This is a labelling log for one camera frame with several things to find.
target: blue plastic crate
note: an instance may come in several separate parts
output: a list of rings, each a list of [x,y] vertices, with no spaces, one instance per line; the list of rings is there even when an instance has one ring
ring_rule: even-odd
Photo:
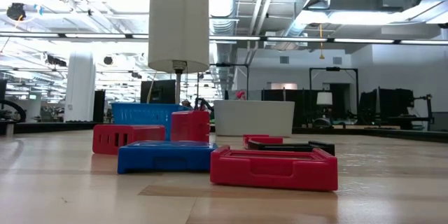
[[[216,143],[138,141],[118,150],[119,174],[132,171],[209,171]]]
[[[171,114],[191,108],[177,104],[112,103],[113,120],[118,125],[163,125],[170,140]]]

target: pink object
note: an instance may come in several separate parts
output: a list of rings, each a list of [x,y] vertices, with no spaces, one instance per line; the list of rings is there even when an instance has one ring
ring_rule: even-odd
[[[267,134],[247,134],[243,136],[243,146],[247,149],[249,140],[257,141],[262,144],[282,144],[283,137],[269,136]]]
[[[181,111],[171,115],[171,141],[209,142],[210,114],[207,111]]]
[[[246,99],[246,92],[243,91],[243,90],[237,91],[236,96],[237,96],[238,99],[245,100]]]
[[[141,140],[165,140],[162,125],[96,125],[93,128],[93,152],[117,155],[121,146]]]
[[[311,153],[230,150],[211,153],[210,182],[231,186],[337,190],[337,158],[321,149]]]

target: wooden floor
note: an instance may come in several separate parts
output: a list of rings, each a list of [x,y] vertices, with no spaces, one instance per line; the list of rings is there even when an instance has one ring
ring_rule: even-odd
[[[211,185],[208,174],[116,174],[92,132],[0,139],[0,223],[448,223],[448,145],[369,136],[328,141],[337,192]],[[241,148],[240,138],[219,145]]]

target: computer monitor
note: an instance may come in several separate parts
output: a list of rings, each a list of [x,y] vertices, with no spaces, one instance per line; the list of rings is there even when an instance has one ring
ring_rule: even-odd
[[[142,81],[140,103],[147,103],[152,81]],[[156,80],[149,99],[150,104],[175,104],[176,80]]]

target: white cylindrical lamp shade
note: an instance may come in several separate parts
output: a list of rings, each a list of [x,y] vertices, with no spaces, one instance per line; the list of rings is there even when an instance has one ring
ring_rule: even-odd
[[[148,66],[174,73],[173,61],[188,73],[209,68],[209,0],[150,0]]]
[[[331,92],[317,93],[317,105],[330,106],[333,105],[333,94]]]

